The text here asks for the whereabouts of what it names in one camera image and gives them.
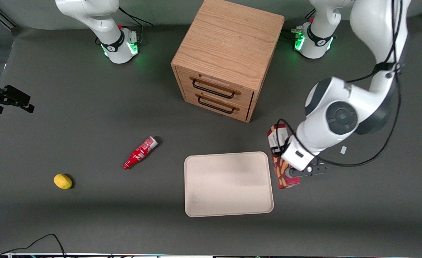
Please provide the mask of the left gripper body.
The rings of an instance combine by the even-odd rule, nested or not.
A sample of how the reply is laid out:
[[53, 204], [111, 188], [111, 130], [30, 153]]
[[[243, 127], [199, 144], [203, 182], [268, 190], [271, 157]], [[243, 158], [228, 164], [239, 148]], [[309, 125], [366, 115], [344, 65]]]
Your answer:
[[292, 135], [287, 141], [286, 150], [281, 154], [281, 158], [292, 168], [303, 171], [319, 153], [302, 147], [296, 137]]

